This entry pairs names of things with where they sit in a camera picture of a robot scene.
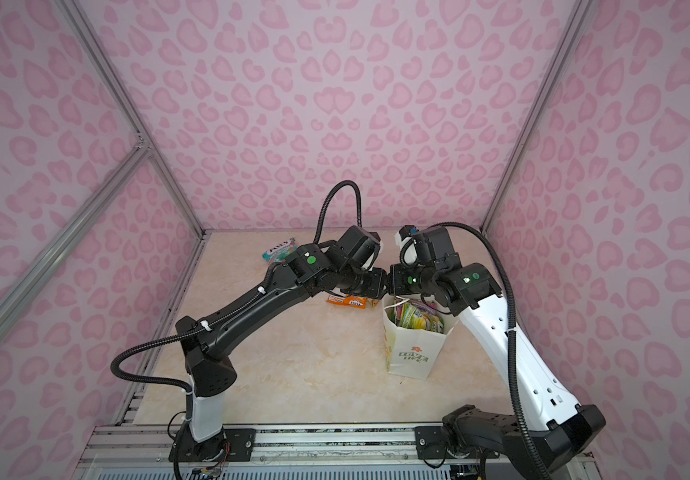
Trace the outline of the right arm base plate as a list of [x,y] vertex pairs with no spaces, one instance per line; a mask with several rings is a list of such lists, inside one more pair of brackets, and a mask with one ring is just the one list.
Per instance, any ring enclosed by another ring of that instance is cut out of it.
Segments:
[[417,458],[443,465],[452,457],[451,434],[443,425],[417,426],[414,428]]

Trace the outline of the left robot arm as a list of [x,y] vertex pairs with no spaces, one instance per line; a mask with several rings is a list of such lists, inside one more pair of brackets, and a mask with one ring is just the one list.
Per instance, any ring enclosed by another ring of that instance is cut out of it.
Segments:
[[[182,318],[174,335],[148,341],[117,355],[111,373],[122,380],[172,386],[186,395],[184,434],[195,443],[223,433],[223,396],[237,381],[230,354],[250,335],[292,307],[320,293],[339,293],[373,300],[388,292],[387,273],[375,265],[382,249],[378,234],[363,226],[363,212],[337,240],[322,238],[326,212],[336,194],[351,188],[353,180],[337,183],[325,197],[314,239],[284,260],[271,263],[258,285],[226,307],[198,320]],[[181,345],[187,379],[136,374],[123,369],[131,357],[168,344]]]

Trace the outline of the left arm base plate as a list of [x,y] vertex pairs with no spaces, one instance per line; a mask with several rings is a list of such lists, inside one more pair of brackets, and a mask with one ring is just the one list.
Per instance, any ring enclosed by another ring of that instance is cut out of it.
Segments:
[[174,462],[248,462],[256,440],[255,429],[223,429],[210,439],[197,442],[189,426],[184,426],[176,434],[169,453],[169,461]]

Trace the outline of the orange candy bag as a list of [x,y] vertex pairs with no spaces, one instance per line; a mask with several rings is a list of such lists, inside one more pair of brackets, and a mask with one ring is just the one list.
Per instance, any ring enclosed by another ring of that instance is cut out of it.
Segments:
[[366,310],[376,307],[379,304],[379,300],[370,299],[363,296],[346,295],[340,291],[330,292],[327,296],[326,302],[334,306],[348,307],[358,310]]

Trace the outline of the lime Fox's candy bag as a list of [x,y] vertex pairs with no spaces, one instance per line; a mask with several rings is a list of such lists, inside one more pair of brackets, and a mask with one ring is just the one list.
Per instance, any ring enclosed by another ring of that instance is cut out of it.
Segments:
[[393,322],[400,328],[443,333],[442,317],[422,302],[408,300],[394,307]]

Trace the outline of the teal Fox's candy bag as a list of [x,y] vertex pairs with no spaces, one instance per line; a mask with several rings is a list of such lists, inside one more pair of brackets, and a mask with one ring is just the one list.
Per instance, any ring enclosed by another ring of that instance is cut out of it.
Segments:
[[286,239],[279,244],[269,248],[262,255],[263,259],[269,264],[282,262],[297,249],[295,238]]

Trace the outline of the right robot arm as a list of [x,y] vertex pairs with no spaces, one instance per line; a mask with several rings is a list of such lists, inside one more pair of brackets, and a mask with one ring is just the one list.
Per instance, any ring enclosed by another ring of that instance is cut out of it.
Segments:
[[442,420],[446,451],[467,457],[504,455],[525,479],[548,479],[582,453],[606,425],[600,409],[582,403],[543,360],[517,320],[511,282],[496,252],[495,268],[464,264],[450,229],[491,243],[476,229],[442,222],[424,230],[402,227],[399,261],[389,274],[389,293],[433,298],[464,325],[488,354],[508,387],[510,414],[465,405]]

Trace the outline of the white illustrated paper bag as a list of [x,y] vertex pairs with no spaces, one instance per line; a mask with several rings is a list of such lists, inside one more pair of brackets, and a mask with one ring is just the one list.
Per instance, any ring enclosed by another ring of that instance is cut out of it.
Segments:
[[[416,300],[435,310],[444,320],[444,332],[410,330],[393,322],[394,307],[408,300]],[[413,296],[388,295],[382,301],[384,345],[389,374],[426,380],[442,351],[457,320],[450,311],[430,300]]]

